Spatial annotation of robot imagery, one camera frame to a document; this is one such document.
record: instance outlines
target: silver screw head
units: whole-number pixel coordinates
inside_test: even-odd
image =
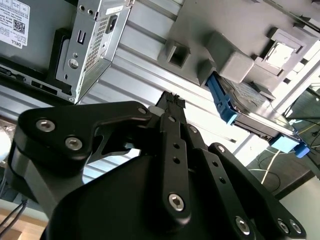
[[[171,122],[175,122],[175,121],[176,121],[172,116],[169,117],[169,120],[170,120]]]
[[[185,203],[182,198],[174,193],[169,195],[169,203],[177,212],[181,212],[185,208]]]
[[[301,228],[295,223],[295,221],[290,220],[290,224],[298,234],[302,233]]]
[[[240,216],[235,218],[235,224],[244,235],[248,236],[250,234],[250,228],[248,224]]]
[[[39,120],[35,125],[39,130],[46,133],[52,132],[56,128],[55,124],[47,119]]]
[[[146,113],[147,113],[147,111],[144,110],[144,109],[141,108],[141,107],[138,108],[138,111],[139,111],[140,113],[142,113],[142,114],[146,114]]]
[[[218,149],[221,151],[221,152],[226,152],[226,150],[224,149],[224,147],[223,146],[218,146]]]
[[[198,132],[198,130],[194,127],[194,126],[190,126],[190,129],[192,132],[194,132],[195,134]]]
[[[281,229],[288,234],[289,233],[289,228],[287,227],[287,225],[285,225],[285,223],[283,221],[281,221],[280,219],[278,219],[278,224],[281,227]]]
[[[82,148],[82,142],[76,137],[68,137],[65,140],[65,146],[73,151],[78,151]]]

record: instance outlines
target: barcode label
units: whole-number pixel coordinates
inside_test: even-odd
[[[23,22],[13,20],[13,30],[18,33],[25,34],[26,25]]]
[[[17,0],[0,0],[0,40],[22,49],[28,45],[30,7]]]

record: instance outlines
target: hard drive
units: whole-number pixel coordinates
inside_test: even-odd
[[[295,150],[297,156],[309,152],[284,116],[275,111],[270,101],[245,82],[234,83],[216,72],[208,79],[220,117],[230,125],[241,127],[268,141],[285,153]]]

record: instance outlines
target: ventilation grille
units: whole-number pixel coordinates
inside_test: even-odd
[[[99,47],[101,45],[102,38],[104,36],[104,33],[106,32],[106,28],[108,25],[109,17],[105,17],[100,21],[99,28],[97,30],[94,43],[92,44],[91,52],[87,58],[85,69],[88,70],[91,68],[97,61],[98,53],[99,53]]]

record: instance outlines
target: qr code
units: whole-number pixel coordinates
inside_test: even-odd
[[[18,33],[25,34],[26,25],[23,22],[13,20],[13,30]]]

